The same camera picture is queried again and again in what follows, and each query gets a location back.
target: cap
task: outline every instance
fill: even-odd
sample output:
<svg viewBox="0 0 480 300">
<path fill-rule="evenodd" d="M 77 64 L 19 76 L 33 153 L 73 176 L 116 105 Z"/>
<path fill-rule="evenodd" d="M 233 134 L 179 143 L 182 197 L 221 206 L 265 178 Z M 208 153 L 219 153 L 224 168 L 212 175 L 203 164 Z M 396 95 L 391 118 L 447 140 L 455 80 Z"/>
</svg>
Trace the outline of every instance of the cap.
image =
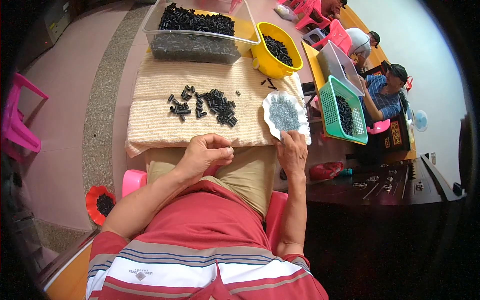
<svg viewBox="0 0 480 300">
<path fill-rule="evenodd" d="M 376 33 L 375 31 L 370 31 L 369 34 L 373 37 L 373 39 L 380 44 L 380 36 L 378 35 L 378 33 Z"/>
<path fill-rule="evenodd" d="M 405 70 L 405 68 L 402 66 L 402 65 L 399 65 L 397 63 L 394 63 L 392 65 L 390 65 L 390 67 L 388 68 L 388 70 L 390 72 L 392 72 L 392 74 L 395 76 L 395 77 L 398 77 L 400 78 L 400 80 L 403 82 L 403 83 L 407 83 L 407 79 L 408 79 L 408 74 L 407 74 L 407 70 Z"/>
</svg>

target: yellow bucket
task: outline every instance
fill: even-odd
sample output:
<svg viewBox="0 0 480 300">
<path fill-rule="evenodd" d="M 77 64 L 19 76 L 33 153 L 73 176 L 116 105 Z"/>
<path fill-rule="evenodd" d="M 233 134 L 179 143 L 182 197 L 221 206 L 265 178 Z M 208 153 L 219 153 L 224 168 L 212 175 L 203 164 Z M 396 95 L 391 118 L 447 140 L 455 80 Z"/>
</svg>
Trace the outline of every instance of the yellow bucket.
<svg viewBox="0 0 480 300">
<path fill-rule="evenodd" d="M 258 23 L 257 29 L 260 34 L 261 43 L 252 47 L 253 67 L 255 69 L 258 69 L 270 78 L 281 79 L 285 76 L 291 76 L 293 72 L 297 72 L 303 67 L 300 53 L 292 38 L 285 31 L 266 22 Z M 268 51 L 263 35 L 271 36 L 275 40 L 285 44 L 288 55 L 292 58 L 293 67 L 282 63 Z"/>
</svg>

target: red striped polo shirt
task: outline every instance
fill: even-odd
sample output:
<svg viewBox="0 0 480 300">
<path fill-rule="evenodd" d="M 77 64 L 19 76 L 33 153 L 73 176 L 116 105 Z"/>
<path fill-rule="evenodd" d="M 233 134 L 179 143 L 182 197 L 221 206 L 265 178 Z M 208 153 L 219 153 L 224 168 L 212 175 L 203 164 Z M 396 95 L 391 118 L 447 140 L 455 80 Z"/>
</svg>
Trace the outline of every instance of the red striped polo shirt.
<svg viewBox="0 0 480 300">
<path fill-rule="evenodd" d="M 130 243 L 95 237 L 87 299 L 328 299 L 298 254 L 276 257 L 261 217 L 207 180 L 162 209 Z"/>
</svg>

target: green plastic basket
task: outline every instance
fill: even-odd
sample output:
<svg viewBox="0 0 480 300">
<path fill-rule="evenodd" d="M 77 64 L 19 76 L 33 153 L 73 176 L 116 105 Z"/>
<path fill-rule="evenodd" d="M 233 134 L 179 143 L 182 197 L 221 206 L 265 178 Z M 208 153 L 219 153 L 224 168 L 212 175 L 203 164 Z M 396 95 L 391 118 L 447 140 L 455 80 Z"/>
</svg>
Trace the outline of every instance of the green plastic basket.
<svg viewBox="0 0 480 300">
<path fill-rule="evenodd" d="M 353 135 L 347 135 L 343 131 L 336 96 L 343 97 L 352 110 Z M 368 142 L 367 126 L 360 99 L 332 75 L 328 77 L 328 82 L 320 89 L 320 103 L 324 111 L 325 128 L 329 135 L 363 144 Z"/>
</svg>

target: striped towel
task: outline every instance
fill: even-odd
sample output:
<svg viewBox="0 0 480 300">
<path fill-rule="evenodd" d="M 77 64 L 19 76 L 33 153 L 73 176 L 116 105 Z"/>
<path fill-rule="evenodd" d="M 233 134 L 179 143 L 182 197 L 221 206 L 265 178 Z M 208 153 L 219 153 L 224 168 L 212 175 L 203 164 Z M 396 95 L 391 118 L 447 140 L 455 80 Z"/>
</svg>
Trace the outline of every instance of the striped towel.
<svg viewBox="0 0 480 300">
<path fill-rule="evenodd" d="M 146 53 L 140 65 L 132 107 L 128 120 L 125 148 L 130 157 L 135 157 L 150 148 L 186 147 L 196 135 L 217 133 L 232 142 L 233 147 L 272 145 L 272 135 L 264 121 L 262 102 L 273 90 L 269 82 L 258 70 L 252 68 L 251 58 L 240 58 L 233 66 L 195 63 L 168 62 L 155 60 Z M 290 95 L 295 95 L 302 107 L 303 92 L 297 74 L 282 80 L 272 79 L 273 84 Z M 185 85 L 195 86 L 199 93 L 218 89 L 224 92 L 229 101 L 235 101 L 235 117 L 238 123 L 234 128 L 221 126 L 216 117 L 208 113 L 206 117 L 195 116 L 196 98 L 189 101 L 191 115 L 181 122 L 178 115 L 170 112 L 167 99 L 171 94 L 179 102 Z"/>
</svg>

